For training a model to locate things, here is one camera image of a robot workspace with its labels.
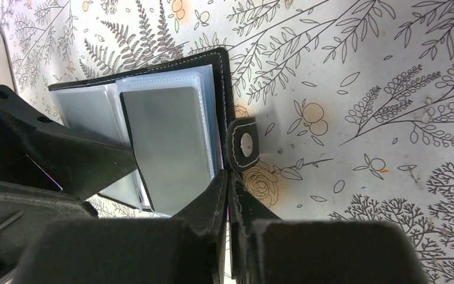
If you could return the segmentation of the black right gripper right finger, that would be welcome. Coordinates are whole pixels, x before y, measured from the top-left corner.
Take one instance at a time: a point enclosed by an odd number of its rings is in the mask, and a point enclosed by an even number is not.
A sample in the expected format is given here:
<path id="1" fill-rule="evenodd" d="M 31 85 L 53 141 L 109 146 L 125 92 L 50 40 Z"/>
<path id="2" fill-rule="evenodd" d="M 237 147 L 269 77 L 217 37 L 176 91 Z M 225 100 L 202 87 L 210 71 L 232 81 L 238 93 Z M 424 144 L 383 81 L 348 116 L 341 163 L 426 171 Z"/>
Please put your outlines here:
<path id="1" fill-rule="evenodd" d="M 282 220 L 228 177 L 231 272 L 237 283 L 426 283 L 408 238 L 372 221 Z"/>

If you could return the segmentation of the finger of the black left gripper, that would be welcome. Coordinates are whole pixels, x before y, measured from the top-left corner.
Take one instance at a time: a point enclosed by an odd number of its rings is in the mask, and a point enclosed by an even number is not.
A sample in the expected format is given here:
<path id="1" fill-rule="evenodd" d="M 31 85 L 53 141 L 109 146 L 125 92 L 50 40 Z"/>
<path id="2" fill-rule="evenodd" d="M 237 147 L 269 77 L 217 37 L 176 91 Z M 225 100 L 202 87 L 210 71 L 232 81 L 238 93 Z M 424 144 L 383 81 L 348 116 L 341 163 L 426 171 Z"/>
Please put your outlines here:
<path id="1" fill-rule="evenodd" d="M 131 148 L 67 128 L 0 85 L 0 181 L 85 200 L 136 168 Z"/>
<path id="2" fill-rule="evenodd" d="M 89 202 L 70 195 L 0 181 L 0 283 L 12 279 L 27 243 L 45 225 L 97 216 Z"/>

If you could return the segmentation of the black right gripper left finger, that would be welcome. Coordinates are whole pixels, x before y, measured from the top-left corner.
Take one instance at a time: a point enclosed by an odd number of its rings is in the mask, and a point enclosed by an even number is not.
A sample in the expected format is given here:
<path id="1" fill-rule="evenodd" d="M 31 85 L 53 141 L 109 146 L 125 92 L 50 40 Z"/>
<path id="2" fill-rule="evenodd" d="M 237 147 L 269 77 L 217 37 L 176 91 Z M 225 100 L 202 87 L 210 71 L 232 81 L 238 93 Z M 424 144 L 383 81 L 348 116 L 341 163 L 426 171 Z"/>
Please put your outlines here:
<path id="1" fill-rule="evenodd" d="M 170 218 L 69 219 L 27 246 L 14 283 L 223 283 L 228 172 Z"/>

